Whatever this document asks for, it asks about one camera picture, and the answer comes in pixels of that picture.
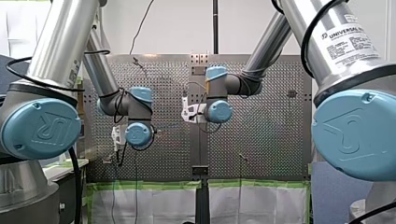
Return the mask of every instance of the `green tape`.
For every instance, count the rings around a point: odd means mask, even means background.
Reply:
[[[308,181],[251,180],[251,179],[209,180],[210,188],[231,188],[231,187],[240,187],[240,186],[303,189],[303,188],[306,188],[307,186],[309,186],[309,182]]]
[[[199,181],[181,181],[181,182],[146,182],[138,181],[137,189],[154,189],[154,190],[169,190],[169,189],[197,189],[200,185]],[[93,191],[98,190],[113,190],[113,183],[94,183],[88,184],[88,188]],[[136,189],[135,181],[115,181],[114,189]]]

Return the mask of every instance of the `pegboard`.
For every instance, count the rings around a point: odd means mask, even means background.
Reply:
[[[135,64],[134,57],[143,66]],[[237,73],[247,55],[209,55],[208,63],[227,66]],[[137,177],[144,180],[191,179],[191,161],[196,155],[198,135],[181,116],[181,95],[191,76],[190,55],[116,55],[108,57],[120,86],[144,86],[153,90],[152,123],[160,133],[154,144],[136,157]],[[134,157],[126,151],[124,165],[115,168],[103,163],[113,152],[113,118],[96,110],[98,99],[88,79],[85,85],[86,157],[90,182],[135,179]],[[295,98],[288,91],[295,90]],[[298,56],[281,57],[268,71],[263,93],[243,100],[230,97],[233,118],[209,135],[207,162],[211,178],[303,179],[310,154],[311,81],[304,74]]]
[[[209,57],[230,73],[247,56]],[[281,56],[266,71],[262,93],[229,97],[232,119],[208,137],[209,178],[304,180],[310,162],[311,79],[298,56]]]

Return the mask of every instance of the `black cable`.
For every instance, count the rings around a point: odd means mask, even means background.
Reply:
[[[81,220],[81,206],[82,206],[82,186],[81,186],[81,172],[78,166],[78,159],[76,156],[76,152],[73,148],[69,149],[70,159],[73,164],[73,172],[76,179],[76,213],[75,213],[75,222],[76,224],[80,223]]]
[[[149,9],[151,8],[151,5],[153,2],[154,2],[154,0],[151,0],[151,2],[148,4],[148,8],[146,9],[145,16],[143,17],[142,21],[140,22],[139,29],[137,30],[137,33],[134,36],[134,40],[132,41],[132,46],[131,46],[131,50],[129,51],[129,54],[132,54],[132,51],[134,50],[134,42],[136,41],[137,37],[140,34],[140,30],[142,29],[143,23],[145,22],[147,15],[149,14]]]
[[[323,16],[334,6],[342,3],[342,2],[348,2],[349,0],[332,0],[328,2],[323,8],[320,9],[318,14],[315,16],[315,18],[311,21],[309,26],[306,28],[304,37],[303,37],[303,42],[301,43],[301,62],[303,64],[303,68],[305,72],[311,76],[314,77],[311,70],[309,69],[309,66],[306,61],[306,53],[308,50],[308,44],[309,44],[309,39],[311,38],[315,27],[317,27],[318,23],[320,20],[323,18]]]
[[[271,2],[272,2],[272,4],[273,4],[274,8],[276,8],[276,10],[277,10],[278,12],[284,14],[284,13],[283,13],[283,9],[282,9],[282,8],[279,6],[279,4],[277,3],[277,0],[271,0]]]
[[[123,149],[123,151],[122,151],[121,161],[119,162],[119,161],[117,160],[117,165],[118,165],[119,167],[121,167],[121,166],[123,165],[123,161],[124,161],[124,158],[125,158],[125,151],[126,151],[126,147],[127,147],[127,146],[128,146],[128,143],[125,143],[124,149]]]
[[[84,52],[84,54],[96,54],[96,53],[104,53],[104,54],[109,54],[110,50],[108,49],[102,49],[102,50],[97,50],[97,51],[88,51],[88,52]],[[36,79],[33,79],[31,77],[27,77],[26,75],[23,75],[17,71],[15,71],[11,66],[16,64],[16,63],[22,63],[22,62],[26,62],[32,60],[32,57],[25,57],[25,58],[20,58],[20,59],[15,59],[15,60],[11,60],[6,64],[6,69],[8,70],[8,72],[10,72],[12,75],[20,77],[22,79],[28,80],[38,86],[42,86],[45,88],[53,88],[55,90],[60,90],[60,91],[84,91],[81,89],[69,89],[69,88],[65,88],[65,87],[60,87],[60,86],[55,86],[55,85],[51,85],[42,81],[38,81]]]
[[[368,212],[360,217],[355,218],[349,224],[361,224],[361,222],[369,217],[373,217],[375,215],[378,215],[382,212],[388,211],[390,209],[396,208],[396,202],[393,203],[388,203],[382,207],[376,208],[375,210]]]
[[[121,113],[120,113],[120,107],[121,107],[122,99],[123,99],[123,97],[124,97],[124,95],[125,95],[126,90],[125,90],[124,88],[120,88],[120,91],[121,91],[121,95],[119,95],[118,102],[114,104],[115,109],[116,109],[116,112],[114,113],[113,121],[114,121],[114,123],[116,123],[116,124],[117,124],[117,123],[120,123],[120,122],[123,120],[123,118],[125,117],[125,116],[122,116],[120,119],[117,119],[117,116],[118,116],[118,115],[121,115]]]
[[[53,89],[60,90],[60,91],[84,91],[84,90],[80,90],[80,89],[69,89],[69,88],[55,86],[55,85],[51,85],[51,84],[48,84],[45,82],[41,82],[41,81],[35,80],[33,78],[27,77],[26,75],[22,75],[22,74],[18,73],[17,71],[15,71],[11,67],[11,65],[13,65],[15,63],[21,63],[21,62],[25,62],[25,61],[29,61],[29,60],[32,60],[32,57],[26,57],[26,58],[12,60],[6,64],[6,69],[8,70],[8,72],[12,73],[13,75],[20,77],[22,79],[28,80],[30,82],[33,82],[36,85],[39,85],[42,87],[53,88]]]
[[[280,8],[278,7],[278,4],[276,2],[276,0],[272,0],[274,7],[276,7],[276,9],[279,11]],[[309,43],[309,39],[312,36],[312,33],[314,32],[315,27],[318,25],[318,23],[320,22],[320,20],[323,18],[323,16],[334,6],[341,4],[342,2],[346,2],[348,3],[349,0],[332,0],[331,2],[329,2],[328,4],[326,4],[323,8],[320,9],[320,11],[318,12],[318,14],[315,16],[315,18],[311,21],[311,23],[309,24],[308,28],[305,31],[304,34],[304,38],[303,38],[303,42],[301,45],[301,60],[303,63],[303,67],[305,72],[313,77],[312,72],[310,71],[308,65],[307,65],[307,61],[306,61],[306,52],[307,52],[307,47],[308,47],[308,43]],[[368,212],[358,218],[355,218],[354,220],[352,220],[351,222],[349,222],[349,224],[361,224],[361,222],[369,217],[373,217],[375,215],[378,215],[382,212],[388,211],[390,209],[396,208],[396,202],[393,203],[388,203],[382,207],[379,207],[371,212]]]
[[[216,133],[218,130],[220,130],[221,125],[222,125],[222,123],[219,124],[219,126],[218,126],[214,131],[212,131],[212,132],[210,132],[210,131],[207,130],[207,124],[206,124],[206,126],[205,126],[205,129],[202,129],[200,124],[198,124],[198,127],[199,127],[199,129],[200,129],[202,132],[208,133],[208,134],[212,134],[212,133]]]
[[[98,53],[107,55],[107,54],[110,54],[110,50],[108,50],[108,49],[100,49],[100,50],[96,50],[96,51],[85,51],[84,52],[84,54],[88,54],[88,55],[90,55],[90,54],[98,54]]]

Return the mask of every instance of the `universal robots logo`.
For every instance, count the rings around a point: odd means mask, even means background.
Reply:
[[[329,35],[328,35],[327,33],[324,33],[324,34],[322,35],[322,39],[326,39],[328,36],[329,36]]]
[[[43,113],[37,123],[32,141],[40,144],[62,146],[70,124],[70,118],[48,112]]]

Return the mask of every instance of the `wire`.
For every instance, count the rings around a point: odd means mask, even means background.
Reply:
[[[208,134],[212,134],[212,133],[216,133],[218,130],[220,130],[221,125],[222,125],[222,123],[220,123],[219,126],[218,126],[214,131],[211,131],[211,132],[207,130],[207,124],[205,125],[205,129],[202,129],[200,124],[198,124],[198,127],[199,127],[199,129],[200,129],[202,132],[208,133]]]
[[[26,57],[26,58],[21,58],[21,59],[16,59],[16,60],[12,60],[10,62],[8,62],[6,64],[6,69],[8,70],[8,72],[12,73],[13,75],[20,77],[22,79],[28,80],[30,82],[35,83],[36,85],[42,86],[42,87],[46,87],[46,88],[53,88],[56,90],[60,90],[60,91],[84,91],[84,90],[80,90],[80,89],[69,89],[69,88],[65,88],[65,87],[60,87],[60,86],[55,86],[55,85],[51,85],[45,82],[41,82],[38,80],[35,80],[31,77],[27,77],[26,75],[22,75],[20,73],[18,73],[17,71],[15,71],[11,65],[15,64],[15,63],[21,63],[21,62],[25,62],[25,61],[29,61],[32,60],[32,57]]]
[[[84,54],[97,54],[97,53],[109,54],[109,53],[110,53],[110,50],[108,50],[108,49],[103,49],[103,50],[97,50],[97,51],[88,51],[88,52],[84,52]],[[6,69],[8,70],[8,72],[10,72],[11,74],[13,74],[14,76],[17,76],[17,77],[20,77],[20,78],[22,78],[22,79],[28,80],[28,81],[30,81],[30,82],[32,82],[32,83],[38,85],[38,86],[41,86],[41,87],[53,88],[53,89],[55,89],[55,90],[60,90],[60,91],[84,91],[84,90],[81,90],[81,89],[69,89],[69,88],[65,88],[65,87],[60,87],[60,86],[51,85],[51,84],[49,84],[49,83],[45,83],[45,82],[42,82],[42,81],[38,81],[38,80],[36,80],[36,79],[34,79],[34,78],[28,77],[28,76],[26,76],[26,75],[23,75],[23,74],[21,74],[21,73],[15,71],[15,70],[11,67],[12,65],[14,65],[14,64],[16,64],[16,63],[22,63],[22,62],[26,62],[26,61],[29,61],[29,60],[32,60],[32,57],[25,57],[25,58],[20,58],[20,59],[15,59],[15,60],[9,61],[9,62],[6,64]]]
[[[140,30],[142,29],[143,23],[145,22],[147,15],[149,14],[149,9],[151,8],[151,5],[153,2],[154,2],[154,0],[151,0],[151,2],[148,4],[148,8],[146,9],[145,16],[143,17],[142,21],[140,22],[139,29],[137,30],[137,33],[134,36],[134,40],[132,41],[132,46],[131,46],[131,50],[129,51],[129,54],[132,54],[132,51],[134,50],[134,42],[136,41],[137,37],[140,34]]]
[[[251,88],[250,88],[250,86],[248,85],[248,83],[247,83],[243,78],[241,78],[240,76],[238,76],[237,74],[228,73],[228,75],[237,77],[237,78],[239,79],[239,81],[242,82],[242,83],[244,84],[244,86],[247,88],[247,95],[246,95],[246,96],[244,96],[244,95],[239,95],[239,96],[240,96],[242,99],[247,99],[247,98],[249,97],[249,95],[251,95]]]
[[[277,0],[271,0],[271,2],[272,2],[272,4],[273,4],[273,6],[274,6],[274,8],[276,8],[276,10],[278,11],[278,12],[280,12],[281,14],[284,14],[283,13],[283,9],[279,6],[279,4],[277,3]]]
[[[202,89],[206,90],[206,87],[205,87],[204,85],[202,85],[201,83],[196,82],[196,81],[189,81],[189,82],[186,82],[186,84],[184,85],[184,89],[185,89],[185,90],[188,88],[188,85],[189,85],[189,84],[195,84],[195,85],[201,87]]]
[[[393,203],[388,203],[382,207],[376,208],[375,210],[368,212],[364,215],[362,215],[361,217],[355,218],[354,220],[352,220],[351,222],[349,222],[349,224],[361,224],[361,222],[369,217],[373,217],[375,215],[378,215],[382,212],[388,211],[390,209],[396,208],[396,202]]]
[[[76,181],[76,213],[75,213],[75,222],[76,224],[80,223],[81,220],[81,206],[82,206],[82,186],[81,186],[81,172],[78,167],[78,159],[76,156],[76,152],[71,147],[69,149],[70,159],[73,164],[73,172],[75,175]]]
[[[127,147],[127,146],[128,146],[128,143],[125,143],[124,149],[123,149],[123,151],[122,151],[121,161],[119,162],[119,161],[117,160],[117,165],[118,165],[119,167],[121,167],[121,166],[123,165],[123,161],[124,161],[124,158],[125,158],[125,151],[126,151],[126,147]]]
[[[96,50],[96,51],[85,51],[84,52],[84,54],[88,54],[88,55],[90,55],[90,54],[99,54],[99,53],[107,55],[107,54],[110,54],[110,50],[101,49],[101,50]]]
[[[311,38],[315,27],[317,27],[318,23],[320,20],[323,18],[323,16],[334,6],[342,3],[342,2],[348,2],[349,0],[332,0],[329,3],[327,3],[323,8],[320,9],[318,14],[315,16],[315,18],[311,21],[311,23],[308,25],[306,28],[304,37],[303,37],[303,42],[301,44],[301,62],[303,64],[303,68],[305,72],[311,76],[314,77],[312,74],[312,71],[310,70],[307,61],[306,61],[306,53],[308,49],[308,44],[309,44],[309,39]]]
[[[199,115],[199,107],[201,107],[201,103],[204,101],[204,98],[205,98],[205,97],[206,97],[206,92],[204,93],[204,95],[201,96],[201,100],[200,100],[199,103],[198,103],[197,112],[196,112],[196,114],[195,114],[194,116],[192,116],[193,118],[194,118],[194,117],[197,117],[197,116]],[[201,127],[201,124],[198,123],[198,119],[197,119],[197,124],[198,124],[198,128],[199,128],[202,132],[208,133],[208,134],[216,133],[216,132],[221,128],[221,125],[222,125],[222,124],[219,124],[219,126],[218,126],[214,131],[209,132],[209,131],[207,130],[207,124],[205,125],[205,129],[203,129],[203,128]]]
[[[120,119],[117,119],[117,116],[121,115],[120,107],[121,107],[121,104],[122,104],[122,99],[123,99],[123,97],[125,95],[125,89],[123,87],[120,87],[119,90],[121,91],[121,95],[119,95],[119,98],[118,98],[119,101],[114,104],[116,112],[114,113],[113,121],[116,124],[120,123],[123,120],[123,118],[125,117],[125,116],[122,116]]]

